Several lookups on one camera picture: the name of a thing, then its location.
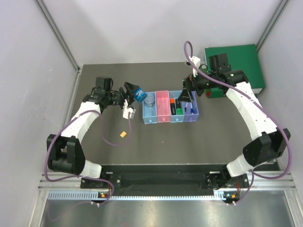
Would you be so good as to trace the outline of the blue jar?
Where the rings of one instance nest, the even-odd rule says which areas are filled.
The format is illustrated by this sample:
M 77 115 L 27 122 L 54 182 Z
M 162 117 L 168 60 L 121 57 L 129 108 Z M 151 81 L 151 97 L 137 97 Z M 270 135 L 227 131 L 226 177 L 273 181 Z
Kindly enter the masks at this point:
M 141 88 L 138 88 L 137 90 L 135 90 L 134 100 L 137 103 L 142 103 L 146 97 L 147 97 L 147 93 L 145 91 L 143 91 Z

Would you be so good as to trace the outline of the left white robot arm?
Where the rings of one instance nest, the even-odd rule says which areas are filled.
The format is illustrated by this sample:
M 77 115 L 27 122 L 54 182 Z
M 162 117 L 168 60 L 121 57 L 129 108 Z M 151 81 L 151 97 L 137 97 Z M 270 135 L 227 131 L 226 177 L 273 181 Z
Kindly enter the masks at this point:
M 138 86 L 128 82 L 119 90 L 113 90 L 113 79 L 97 77 L 91 92 L 83 101 L 72 119 L 57 133 L 47 138 L 45 172 L 67 173 L 69 178 L 86 177 L 96 187 L 107 183 L 107 175 L 102 173 L 102 166 L 85 158 L 81 142 L 92 123 L 101 117 L 108 106 L 119 106 L 122 117 L 131 120 L 136 112 L 134 101 L 141 103 L 147 94 Z

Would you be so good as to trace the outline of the green ring binder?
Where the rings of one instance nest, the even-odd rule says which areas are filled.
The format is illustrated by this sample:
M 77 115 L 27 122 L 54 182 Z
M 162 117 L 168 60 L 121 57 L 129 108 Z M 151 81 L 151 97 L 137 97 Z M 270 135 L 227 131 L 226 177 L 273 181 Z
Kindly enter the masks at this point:
M 227 54 L 232 70 L 243 70 L 254 94 L 262 92 L 265 88 L 265 81 L 255 44 L 205 48 L 205 62 L 208 69 L 210 69 L 209 57 L 221 53 Z

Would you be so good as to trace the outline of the purple bin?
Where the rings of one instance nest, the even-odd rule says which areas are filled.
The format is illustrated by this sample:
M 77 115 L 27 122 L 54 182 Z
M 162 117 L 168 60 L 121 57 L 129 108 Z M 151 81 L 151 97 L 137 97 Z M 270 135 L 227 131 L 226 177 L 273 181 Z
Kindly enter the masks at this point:
M 198 111 L 196 95 L 194 91 L 192 91 L 192 95 L 194 98 L 193 102 L 191 103 L 181 102 L 185 115 L 183 122 L 195 122 L 199 118 L 199 111 Z

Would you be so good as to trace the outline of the blue capped white marker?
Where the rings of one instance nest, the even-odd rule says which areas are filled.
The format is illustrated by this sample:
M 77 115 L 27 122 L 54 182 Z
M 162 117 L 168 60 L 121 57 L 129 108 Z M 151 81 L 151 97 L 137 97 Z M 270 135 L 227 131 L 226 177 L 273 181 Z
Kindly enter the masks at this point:
M 190 113 L 191 114 L 194 114 L 194 108 L 193 108 L 193 103 L 190 103 Z

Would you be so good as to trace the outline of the light blue bin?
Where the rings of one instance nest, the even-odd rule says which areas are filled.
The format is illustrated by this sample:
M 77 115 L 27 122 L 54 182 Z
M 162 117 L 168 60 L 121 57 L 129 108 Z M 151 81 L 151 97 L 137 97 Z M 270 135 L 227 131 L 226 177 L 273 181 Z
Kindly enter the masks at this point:
M 176 99 L 178 99 L 178 97 L 180 96 L 181 92 L 182 92 L 181 90 L 169 91 L 169 98 L 174 98 L 175 103 L 176 103 Z M 171 118 L 170 118 L 170 122 L 171 123 L 180 123 L 180 122 L 183 122 L 185 115 L 184 115 L 184 109 L 182 107 L 182 104 L 181 104 L 181 108 L 182 108 L 182 115 L 178 115 L 177 113 L 176 113 L 176 115 L 171 115 Z
M 156 93 L 155 92 L 147 92 L 147 95 L 153 95 L 156 101 Z M 148 108 L 143 101 L 143 122 L 145 124 L 155 124 L 158 122 L 157 120 L 157 106 L 154 104 L 153 107 Z

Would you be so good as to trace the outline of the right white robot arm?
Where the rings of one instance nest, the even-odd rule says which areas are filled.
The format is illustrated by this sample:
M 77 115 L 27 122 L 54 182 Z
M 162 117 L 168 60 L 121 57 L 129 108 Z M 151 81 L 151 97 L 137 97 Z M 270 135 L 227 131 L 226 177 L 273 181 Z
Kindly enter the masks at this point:
M 243 148 L 242 155 L 223 166 L 214 176 L 208 176 L 213 189 L 232 187 L 255 167 L 282 156 L 290 139 L 288 129 L 280 130 L 278 125 L 262 111 L 254 95 L 249 80 L 242 70 L 232 70 L 227 54 L 209 58 L 211 71 L 200 70 L 201 60 L 196 56 L 186 56 L 192 74 L 183 79 L 183 91 L 179 101 L 193 102 L 193 92 L 201 96 L 206 89 L 218 87 L 232 101 L 243 118 L 251 137 L 251 142 Z

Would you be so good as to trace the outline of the pink bin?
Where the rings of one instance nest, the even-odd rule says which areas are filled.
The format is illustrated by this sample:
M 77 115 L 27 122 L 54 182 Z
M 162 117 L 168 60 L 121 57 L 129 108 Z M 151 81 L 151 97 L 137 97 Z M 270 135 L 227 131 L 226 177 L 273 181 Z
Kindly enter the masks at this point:
M 168 91 L 156 91 L 156 108 L 158 123 L 170 122 L 170 100 Z

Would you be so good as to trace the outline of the green highlighter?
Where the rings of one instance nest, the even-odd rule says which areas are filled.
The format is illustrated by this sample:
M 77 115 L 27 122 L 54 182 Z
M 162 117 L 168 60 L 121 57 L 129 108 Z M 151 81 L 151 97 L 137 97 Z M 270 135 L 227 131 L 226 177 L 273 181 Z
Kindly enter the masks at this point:
M 181 103 L 176 99 L 176 111 L 178 115 L 182 115 Z

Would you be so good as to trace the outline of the grey clear jar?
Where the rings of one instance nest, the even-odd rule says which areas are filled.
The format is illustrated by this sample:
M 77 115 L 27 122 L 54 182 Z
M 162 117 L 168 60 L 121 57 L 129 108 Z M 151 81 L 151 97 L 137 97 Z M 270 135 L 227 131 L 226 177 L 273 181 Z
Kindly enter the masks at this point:
M 145 105 L 146 105 L 148 108 L 151 108 L 151 107 L 153 107 L 154 104 L 155 104 L 155 98 L 154 98 L 153 95 L 148 95 L 148 96 L 145 98 L 144 102 L 145 102 Z

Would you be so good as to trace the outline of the orange highlighter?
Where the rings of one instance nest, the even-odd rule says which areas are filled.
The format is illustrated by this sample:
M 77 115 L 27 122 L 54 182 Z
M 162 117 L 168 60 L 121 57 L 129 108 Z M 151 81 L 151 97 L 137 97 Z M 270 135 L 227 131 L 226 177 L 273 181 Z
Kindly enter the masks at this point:
M 174 98 L 170 98 L 169 102 L 170 102 L 171 115 L 176 115 L 176 106 L 175 106 Z

